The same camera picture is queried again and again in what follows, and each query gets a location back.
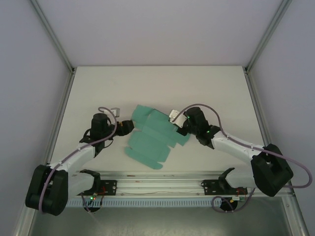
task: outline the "white label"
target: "white label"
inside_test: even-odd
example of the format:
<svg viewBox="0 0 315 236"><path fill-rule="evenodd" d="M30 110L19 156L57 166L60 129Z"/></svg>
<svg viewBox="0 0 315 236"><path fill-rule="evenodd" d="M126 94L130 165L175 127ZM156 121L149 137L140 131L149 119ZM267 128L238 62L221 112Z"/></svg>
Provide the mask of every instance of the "white label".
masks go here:
<svg viewBox="0 0 315 236"><path fill-rule="evenodd" d="M232 200L234 200L234 201L239 201L239 200L240 200L240 197L233 196L233 197L232 197Z"/></svg>

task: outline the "metal panel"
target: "metal panel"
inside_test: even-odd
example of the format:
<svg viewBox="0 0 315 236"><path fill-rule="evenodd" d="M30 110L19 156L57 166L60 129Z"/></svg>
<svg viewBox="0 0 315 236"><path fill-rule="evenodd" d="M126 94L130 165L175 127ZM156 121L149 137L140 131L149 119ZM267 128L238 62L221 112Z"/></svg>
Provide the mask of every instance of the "metal panel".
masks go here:
<svg viewBox="0 0 315 236"><path fill-rule="evenodd" d="M246 66L282 0L37 0L74 66Z"/></svg>
<svg viewBox="0 0 315 236"><path fill-rule="evenodd" d="M289 236L279 198L255 198L235 214L210 207L124 207L88 214L67 208L61 215L39 216L31 236Z"/></svg>
<svg viewBox="0 0 315 236"><path fill-rule="evenodd" d="M61 100L61 103L59 105L57 115L55 118L55 122L53 125L53 129L52 129L52 132L51 132L51 135L49 138L48 146L47 146L44 158L42 160L42 164L46 164L47 162L49 162L50 158L53 155L54 147L55 147L55 144L57 141L58 131L59 131L60 126L61 126L61 121L63 119L63 114L65 111L66 103L67 103L69 95L70 95L70 90L72 87L74 76L75 76L75 70L74 70L74 73L69 74L69 77L67 79L67 83L66 83L66 86L65 86L65 89L63 92L62 100ZM31 225L32 225L32 222L33 222L33 219L37 214L38 214L37 211L35 211L34 209L26 207L25 204L23 203L22 211L21 211L21 214L20 214L19 219L17 221L17 226L15 228L14 235L15 236L28 235L30 228L31 228Z"/></svg>
<svg viewBox="0 0 315 236"><path fill-rule="evenodd" d="M17 225L67 76L31 3L0 1L0 203L5 212L0 235L12 235Z"/></svg>
<svg viewBox="0 0 315 236"><path fill-rule="evenodd" d="M256 61L260 57L262 51L265 49L267 43L269 42L269 39L273 35L274 31L276 30L279 22L281 21L282 17L284 16L286 10L290 6L292 0L283 0L281 5L279 6L275 16L273 17L270 25L268 26L266 32L264 33L262 39L260 40L258 47L256 48L248 66L247 71L249 72L253 66L255 65Z"/></svg>
<svg viewBox="0 0 315 236"><path fill-rule="evenodd" d="M46 29L48 35L50 36L50 38L51 38L51 40L52 40L52 43L55 45L55 47L56 47L56 49L57 49L59 55L60 55L61 58L63 59L63 61L64 61L65 65L66 65L66 67L68 67L68 70L69 70L70 72L72 72L72 71L73 71L73 66L71 65L68 56L67 56L66 53L64 52L63 47L61 46L61 44L60 44L58 38L56 37L56 35L55 35L53 29L51 28L49 22L47 21L47 18L46 18L46 16L44 15L42 9L40 8L40 6L39 6L37 0L30 0L30 1L31 1L32 6L33 6L35 12L37 13L39 19L41 20L41 22L42 22L44 28Z"/></svg>
<svg viewBox="0 0 315 236"><path fill-rule="evenodd" d="M88 207L211 207L212 198L105 198L91 201L86 198ZM221 206L221 199L214 200L214 206ZM68 201L66 207L82 208L81 198L74 198Z"/></svg>
<svg viewBox="0 0 315 236"><path fill-rule="evenodd" d="M251 74L247 74L245 72L245 76L246 76L249 90L251 93L254 109L255 109L255 112L257 115L257 120L259 122L259 127L260 127L260 130L262 133L262 137L263 137L264 143L266 145L266 144L271 143L271 138L270 138L269 130L268 130L266 123L265 123L266 121L265 121L263 111L261 108L261 103L260 103L258 96L257 96L257 90L255 88L255 83L251 77ZM306 225L305 225L305 222L304 222L304 219L303 219L303 216L302 216L302 213L301 213L301 209L300 209L300 207L296 201L294 191L289 190L289 192L291 192L293 197L284 196L282 198L282 200L283 200L285 213L287 215L291 231L292 231L294 236L309 235L308 230L307 230Z"/></svg>

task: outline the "enclosure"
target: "enclosure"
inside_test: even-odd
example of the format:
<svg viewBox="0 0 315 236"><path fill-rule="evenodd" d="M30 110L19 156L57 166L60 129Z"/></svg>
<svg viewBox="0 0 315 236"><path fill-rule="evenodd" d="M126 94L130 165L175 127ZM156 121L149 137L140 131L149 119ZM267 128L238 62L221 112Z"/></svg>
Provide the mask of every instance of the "enclosure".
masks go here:
<svg viewBox="0 0 315 236"><path fill-rule="evenodd" d="M121 121L137 105L169 114L204 103L230 134L276 144L313 172L314 9L307 0L1 2L1 234L313 235L313 185L275 197L257 189L240 212L212 210L216 194L201 183L246 164L195 137L160 170L126 155L130 136L115 138L83 167L117 181L92 215L81 197L59 216L24 201L36 166L76 149L101 106L120 108ZM290 166L291 183L305 184Z"/></svg>

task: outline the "black bracket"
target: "black bracket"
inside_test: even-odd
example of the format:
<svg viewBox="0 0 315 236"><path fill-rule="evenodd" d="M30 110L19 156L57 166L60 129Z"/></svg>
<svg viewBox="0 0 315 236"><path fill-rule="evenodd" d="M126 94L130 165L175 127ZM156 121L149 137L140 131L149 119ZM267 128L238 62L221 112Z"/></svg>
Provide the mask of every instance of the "black bracket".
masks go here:
<svg viewBox="0 0 315 236"><path fill-rule="evenodd" d="M205 195L237 195L237 194L248 194L247 188L227 188L223 189L220 186L218 179L205 179L202 181L201 186L205 191Z"/></svg>
<svg viewBox="0 0 315 236"><path fill-rule="evenodd" d="M98 196L115 196L117 190L117 180L101 180L100 181L100 192L97 193ZM91 189L84 191L83 195L93 195L94 192Z"/></svg>

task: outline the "white connector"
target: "white connector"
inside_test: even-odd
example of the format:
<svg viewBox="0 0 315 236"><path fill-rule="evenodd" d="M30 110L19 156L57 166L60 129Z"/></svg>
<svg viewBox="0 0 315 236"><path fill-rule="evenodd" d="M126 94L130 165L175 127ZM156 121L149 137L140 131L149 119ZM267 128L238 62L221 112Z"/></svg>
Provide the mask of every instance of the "white connector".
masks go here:
<svg viewBox="0 0 315 236"><path fill-rule="evenodd" d="M169 114L169 122L172 124L177 125L180 128L183 128L184 122L187 120L187 117L181 114L175 121L175 117L179 114L179 111L172 110L171 113Z"/></svg>
<svg viewBox="0 0 315 236"><path fill-rule="evenodd" d="M110 111L114 113L116 118L120 116L120 108L117 108L117 107L111 108ZM111 116L111 114L107 110L104 110L104 113Z"/></svg>

